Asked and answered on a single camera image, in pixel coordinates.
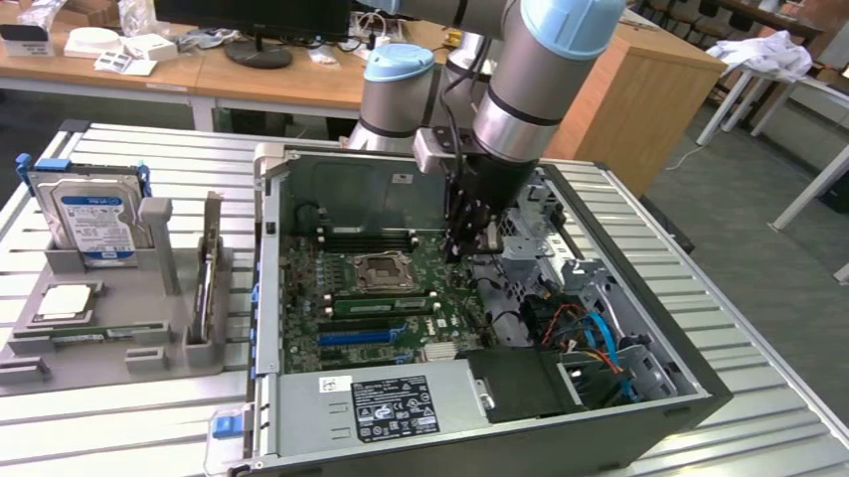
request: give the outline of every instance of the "green motherboard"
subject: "green motherboard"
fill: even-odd
[[[482,348],[484,306],[468,267],[445,263],[442,234],[418,233],[406,249],[376,249],[374,239],[362,251],[358,241],[340,251],[316,237],[284,239],[288,373],[422,362],[434,343]]]

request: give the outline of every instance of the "white cloth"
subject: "white cloth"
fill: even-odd
[[[741,42],[717,42],[708,54],[729,65],[724,76],[745,65],[776,80],[795,82],[804,78],[812,65],[808,50],[791,42],[786,31]]]

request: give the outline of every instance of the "hard drive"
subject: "hard drive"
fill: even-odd
[[[138,216],[146,169],[42,159],[27,173],[55,247],[79,250],[90,267],[135,265],[135,251],[153,247]]]

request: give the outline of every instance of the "slotted aluminum table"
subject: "slotted aluminum table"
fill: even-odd
[[[0,398],[5,477],[203,475],[207,419],[217,409],[244,402],[246,393],[253,158],[261,141],[282,139],[109,124],[57,135],[47,157],[113,165],[143,159],[153,171],[153,194],[174,199],[169,226],[175,247],[195,246],[202,200],[210,190],[224,194],[225,242],[237,250],[228,371],[207,378]],[[589,163],[559,162],[559,168],[736,394],[699,429],[669,437],[628,469],[604,475],[849,475],[847,427],[620,181]],[[577,225],[567,229],[593,256]],[[22,187],[0,212],[0,343],[45,266],[41,250],[49,240],[37,202]]]

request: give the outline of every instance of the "white table leg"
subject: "white table leg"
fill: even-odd
[[[731,132],[732,129],[735,129],[735,126],[739,125],[739,122],[741,121],[741,118],[744,117],[748,107],[752,106],[752,103],[755,102],[760,94],[763,93],[765,87],[767,87],[767,78],[759,78],[757,83],[755,84],[755,87],[752,88],[752,91],[748,92],[748,95],[743,99],[741,105],[739,106],[739,110],[735,111],[735,114],[732,114],[732,117],[729,118],[727,123],[723,125],[723,131]]]
[[[849,146],[838,154],[828,167],[823,170],[811,185],[802,192],[794,203],[784,210],[779,218],[771,224],[780,231],[787,227],[794,218],[799,215],[806,206],[823,194],[823,191],[840,179],[840,176],[849,170]]]
[[[764,117],[760,119],[760,121],[755,125],[755,129],[752,130],[752,133],[751,133],[752,136],[759,136],[760,133],[764,131],[764,128],[767,127],[767,123],[772,119],[775,112],[779,111],[779,108],[783,107],[784,104],[787,103],[787,99],[791,97],[791,93],[794,92],[795,89],[796,89],[796,83],[792,82],[787,86],[787,88],[784,89],[779,97],[775,99],[775,103],[772,104],[767,112],[764,113]]]
[[[712,117],[712,120],[709,121],[708,126],[705,126],[705,130],[703,131],[700,138],[696,140],[696,143],[700,146],[704,146],[705,144],[708,144],[708,141],[712,140],[712,136],[715,135],[717,126],[720,126],[720,122],[723,121],[723,118],[727,117],[727,114],[729,113],[729,109],[732,109],[735,102],[739,100],[739,97],[741,96],[741,93],[744,92],[745,85],[748,84],[751,79],[752,79],[752,71],[751,70],[743,71],[743,75],[739,79],[739,82],[732,88],[732,90],[729,91],[729,95],[727,96],[727,100],[723,101],[723,104],[720,105],[720,109],[717,109],[717,114],[715,114],[715,117]]]
[[[835,273],[835,278],[840,281],[842,285],[849,285],[849,263],[844,265],[844,267],[838,270]]]
[[[195,119],[195,130],[216,132],[216,98],[209,96],[191,96],[191,114]]]

